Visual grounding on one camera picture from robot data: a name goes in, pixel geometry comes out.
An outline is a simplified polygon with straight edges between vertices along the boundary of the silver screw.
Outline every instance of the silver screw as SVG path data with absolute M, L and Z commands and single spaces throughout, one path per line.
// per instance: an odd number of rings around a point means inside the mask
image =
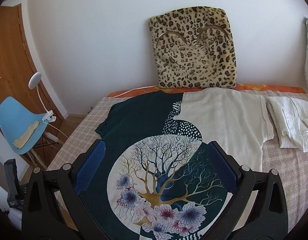
M 275 169 L 272 169 L 271 172 L 272 172 L 273 175 L 278 175 L 278 171 L 275 170 Z
M 36 168 L 34 168 L 33 172 L 34 172 L 34 173 L 39 173 L 40 170 L 41 170 L 40 167 L 36 167 Z
M 65 163 L 65 164 L 63 165 L 63 169 L 64 169 L 65 171 L 69 170 L 71 167 L 72 167 L 72 165 L 71 165 L 70 163 Z
M 242 169 L 243 171 L 249 171 L 249 170 L 250 170 L 250 167 L 247 166 L 247 165 L 242 165 L 242 166 L 241 166 L 241 169 Z

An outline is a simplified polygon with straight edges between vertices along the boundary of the wooden door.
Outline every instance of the wooden door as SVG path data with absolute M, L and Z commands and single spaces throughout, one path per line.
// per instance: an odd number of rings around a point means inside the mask
M 45 113 L 36 89 L 28 88 L 28 82 L 36 70 L 29 52 L 26 52 L 25 36 L 22 38 L 20 13 L 18 7 L 0 7 L 0 104 L 5 98 L 12 96 L 32 113 Z M 48 110 L 53 110 L 57 120 L 52 125 L 59 128 L 64 119 L 43 90 L 46 91 L 40 82 L 42 101 Z M 53 127 L 48 127 L 47 130 L 57 134 Z

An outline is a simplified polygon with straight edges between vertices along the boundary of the leopard print fabric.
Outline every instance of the leopard print fabric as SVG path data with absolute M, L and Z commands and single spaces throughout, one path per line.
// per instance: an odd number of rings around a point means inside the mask
M 222 9 L 198 6 L 149 20 L 158 86 L 236 86 L 236 58 L 229 20 Z

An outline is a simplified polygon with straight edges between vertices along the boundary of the plaid blanket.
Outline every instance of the plaid blanket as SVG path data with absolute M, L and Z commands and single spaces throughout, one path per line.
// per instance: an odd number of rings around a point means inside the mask
M 301 93 L 270 90 L 244 90 L 244 92 L 265 97 L 285 96 L 308 101 L 308 94 Z M 103 98 L 68 138 L 48 170 L 59 169 L 64 163 L 73 163 L 79 154 L 86 152 L 91 144 L 100 138 L 94 130 L 107 118 L 110 108 L 127 99 Z M 276 129 L 274 129 L 274 134 L 274 139 L 263 144 L 262 170 L 268 172 L 275 168 L 280 174 L 286 196 L 290 231 L 308 208 L 308 152 L 303 153 L 299 149 L 280 149 Z M 65 208 L 59 192 L 56 192 L 56 197 L 61 206 Z

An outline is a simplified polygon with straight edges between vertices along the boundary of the wooden floor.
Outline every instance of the wooden floor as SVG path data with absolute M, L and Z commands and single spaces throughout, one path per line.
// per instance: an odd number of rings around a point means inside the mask
M 84 117 L 76 117 L 76 116 L 68 116 L 61 124 L 60 130 L 69 137 L 76 127 L 83 121 Z M 67 137 L 64 136 L 61 132 L 58 132 L 57 137 L 65 142 L 67 140 Z M 37 145 L 42 143 L 42 138 L 37 142 Z M 35 148 L 35 151 L 38 153 L 38 155 L 41 157 L 41 159 L 45 162 L 46 166 L 49 166 L 53 159 L 55 158 L 56 154 L 58 153 L 59 149 L 61 148 L 60 144 L 54 144 L 54 147 L 52 146 L 44 146 L 40 148 Z

